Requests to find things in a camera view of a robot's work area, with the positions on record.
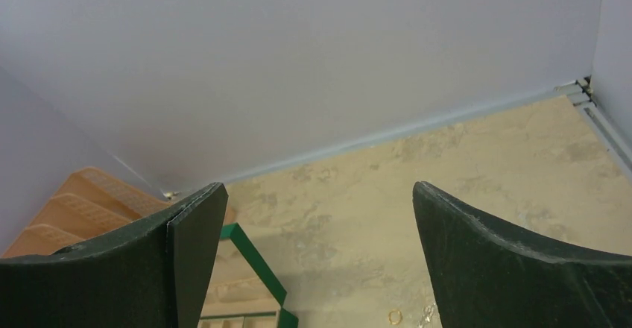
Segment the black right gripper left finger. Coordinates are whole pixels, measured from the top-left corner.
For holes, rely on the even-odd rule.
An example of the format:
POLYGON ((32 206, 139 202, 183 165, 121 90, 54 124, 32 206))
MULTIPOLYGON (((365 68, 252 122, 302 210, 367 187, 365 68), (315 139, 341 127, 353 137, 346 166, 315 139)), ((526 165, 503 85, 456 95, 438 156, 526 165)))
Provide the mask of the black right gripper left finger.
POLYGON ((3 327, 196 327, 227 208, 222 183, 51 255, 1 261, 3 327))

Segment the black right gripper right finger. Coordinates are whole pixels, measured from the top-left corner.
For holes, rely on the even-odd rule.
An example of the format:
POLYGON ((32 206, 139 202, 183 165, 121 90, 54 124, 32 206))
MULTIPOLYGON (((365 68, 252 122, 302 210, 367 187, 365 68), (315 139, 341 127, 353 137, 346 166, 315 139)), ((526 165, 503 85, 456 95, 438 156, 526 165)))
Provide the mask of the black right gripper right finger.
POLYGON ((412 199, 444 327, 629 327, 631 258, 540 235, 427 182, 412 199))

